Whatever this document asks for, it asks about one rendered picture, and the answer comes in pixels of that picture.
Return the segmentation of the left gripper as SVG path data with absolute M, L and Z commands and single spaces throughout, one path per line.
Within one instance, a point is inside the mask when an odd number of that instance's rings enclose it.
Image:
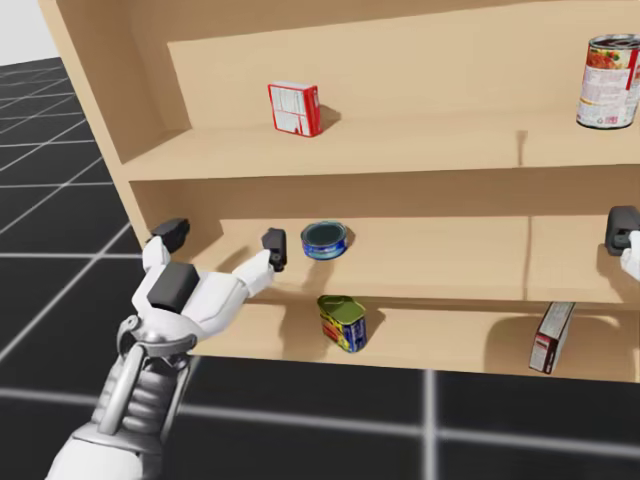
M 287 235 L 283 229 L 269 228 L 261 237 L 262 249 L 232 274 L 203 272 L 185 306 L 173 313 L 152 307 L 147 294 L 160 278 L 171 255 L 185 243 L 190 231 L 186 218 L 167 220 L 151 231 L 142 250 L 145 275 L 132 304 L 139 318 L 133 331 L 136 340 L 174 341 L 194 335 L 206 340 L 225 330 L 248 298 L 269 288 L 276 273 L 287 265 Z

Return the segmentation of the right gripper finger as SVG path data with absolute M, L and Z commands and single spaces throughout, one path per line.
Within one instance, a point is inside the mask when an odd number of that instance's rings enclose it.
M 607 217 L 605 248 L 619 258 L 621 269 L 640 281 L 640 210 L 614 206 Z

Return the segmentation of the blue flat can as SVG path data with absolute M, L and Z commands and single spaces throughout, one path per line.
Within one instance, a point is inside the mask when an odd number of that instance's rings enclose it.
M 314 260 L 338 258 L 348 249 L 347 228 L 340 222 L 321 221 L 309 224 L 301 232 L 304 254 Z

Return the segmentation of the green and blue rectangular can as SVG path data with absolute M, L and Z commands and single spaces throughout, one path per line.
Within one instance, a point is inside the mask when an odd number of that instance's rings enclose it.
M 366 310 L 359 302 L 346 295 L 322 295 L 317 305 L 326 337 L 348 353 L 366 346 Z

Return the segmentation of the red and white can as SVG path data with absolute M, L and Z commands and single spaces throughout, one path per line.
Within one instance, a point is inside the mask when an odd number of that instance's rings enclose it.
M 631 126 L 640 103 L 640 34 L 589 40 L 576 122 L 596 130 Z

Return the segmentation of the red and white carton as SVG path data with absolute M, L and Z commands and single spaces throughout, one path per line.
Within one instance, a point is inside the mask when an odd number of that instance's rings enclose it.
M 536 330 L 529 359 L 529 368 L 551 375 L 564 347 L 575 302 L 552 302 L 548 305 Z

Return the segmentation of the pale wooden shelf unit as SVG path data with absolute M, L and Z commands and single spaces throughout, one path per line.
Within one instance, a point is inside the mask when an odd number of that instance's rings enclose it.
M 556 375 L 640 382 L 640 283 L 604 247 L 640 207 L 640 118 L 575 120 L 592 37 L 640 0 L 39 0 L 134 231 L 192 225 L 230 271 L 270 227 L 289 262 L 208 356 L 527 374 L 546 306 L 576 310 Z M 268 85 L 316 85 L 321 134 L 274 128 Z M 342 223 L 314 260 L 301 232 Z M 317 299 L 366 310 L 366 346 Z

